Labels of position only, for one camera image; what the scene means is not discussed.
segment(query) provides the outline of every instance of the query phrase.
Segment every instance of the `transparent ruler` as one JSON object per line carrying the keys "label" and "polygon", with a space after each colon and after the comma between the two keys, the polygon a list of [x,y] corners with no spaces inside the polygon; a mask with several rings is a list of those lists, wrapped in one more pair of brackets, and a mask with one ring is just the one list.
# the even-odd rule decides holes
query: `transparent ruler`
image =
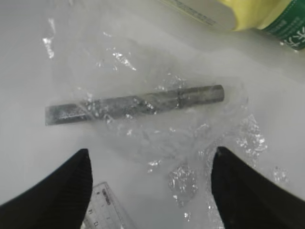
{"label": "transparent ruler", "polygon": [[120,206],[109,185],[104,182],[93,187],[82,229],[136,229]]}

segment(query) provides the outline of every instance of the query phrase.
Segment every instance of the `metal rod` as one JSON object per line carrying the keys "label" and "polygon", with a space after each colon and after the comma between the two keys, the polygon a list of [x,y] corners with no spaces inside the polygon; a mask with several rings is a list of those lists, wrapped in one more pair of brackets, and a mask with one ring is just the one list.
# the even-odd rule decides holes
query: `metal rod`
{"label": "metal rod", "polygon": [[46,125],[59,125],[94,119],[118,119],[127,116],[155,115],[173,109],[213,104],[224,100],[221,85],[177,89],[167,92],[64,104],[46,108]]}

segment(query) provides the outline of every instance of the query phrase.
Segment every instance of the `plastic wrap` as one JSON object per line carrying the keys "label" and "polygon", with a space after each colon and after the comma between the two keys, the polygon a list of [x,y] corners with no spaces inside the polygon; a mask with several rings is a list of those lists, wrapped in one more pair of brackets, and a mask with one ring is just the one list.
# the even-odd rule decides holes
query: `plastic wrap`
{"label": "plastic wrap", "polygon": [[[252,166],[267,148],[240,80],[194,73],[158,46],[130,39],[127,12],[111,0],[50,4],[43,42],[61,101],[47,107],[47,124],[65,123],[52,123],[54,115],[81,113],[78,121],[92,125],[105,146],[147,165],[148,175],[166,176],[178,206],[185,208],[187,228],[204,228],[204,212],[210,228],[221,228],[209,180],[216,147],[229,147]],[[173,106],[172,100],[180,104],[181,91],[217,85],[224,88],[223,101]],[[162,93],[165,98],[172,94],[171,102],[160,102]],[[105,112],[117,101],[116,107],[124,107],[118,115]]]}
{"label": "plastic wrap", "polygon": [[[169,53],[128,39],[121,29],[126,13],[112,2],[51,3],[50,31],[43,41],[52,59],[53,82],[62,99],[55,105],[72,103],[70,116],[83,111],[90,120],[96,119],[91,122],[96,133],[120,154],[142,163],[186,156],[195,145],[210,144],[244,116],[247,95],[238,79],[193,73]],[[141,103],[155,110],[161,99],[152,93],[215,85],[224,88],[223,102],[184,109],[171,109],[172,102],[164,103],[161,109],[168,110],[164,113],[138,116],[138,112],[126,108],[115,117],[114,112],[101,114],[105,104],[95,103],[108,100],[113,104],[111,99],[129,96],[116,106],[132,107],[128,102],[134,100],[133,96],[150,93],[150,98]],[[54,113],[66,115],[63,108],[54,111],[48,107],[47,123]]]}

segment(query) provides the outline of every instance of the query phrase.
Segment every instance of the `white table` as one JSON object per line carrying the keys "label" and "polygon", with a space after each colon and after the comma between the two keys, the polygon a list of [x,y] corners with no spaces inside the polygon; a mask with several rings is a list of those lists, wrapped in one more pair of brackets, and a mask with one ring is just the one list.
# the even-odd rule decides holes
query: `white table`
{"label": "white table", "polygon": [[[91,150],[95,181],[109,181],[122,197],[122,188],[130,183],[126,177],[132,179],[141,166],[104,148],[89,125],[44,125],[44,107],[58,99],[41,41],[44,6],[37,0],[0,3],[0,203],[27,190],[86,147]],[[197,72],[242,78],[250,109],[269,145],[259,165],[286,169],[289,191],[305,199],[305,60],[252,31],[217,34],[175,12],[164,18],[154,18],[145,7],[142,12],[156,28],[167,31],[155,34],[159,39],[152,38],[153,45],[191,63]],[[147,27],[145,33],[146,28],[136,26],[131,36],[149,42],[151,30]],[[128,169],[122,171],[123,165]]]}

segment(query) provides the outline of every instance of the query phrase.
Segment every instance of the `green label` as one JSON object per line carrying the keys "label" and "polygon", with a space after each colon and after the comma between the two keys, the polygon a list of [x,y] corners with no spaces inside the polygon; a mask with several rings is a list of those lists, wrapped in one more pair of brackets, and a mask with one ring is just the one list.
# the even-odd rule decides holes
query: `green label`
{"label": "green label", "polygon": [[295,50],[305,48],[305,0],[292,0],[285,11],[263,31]]}

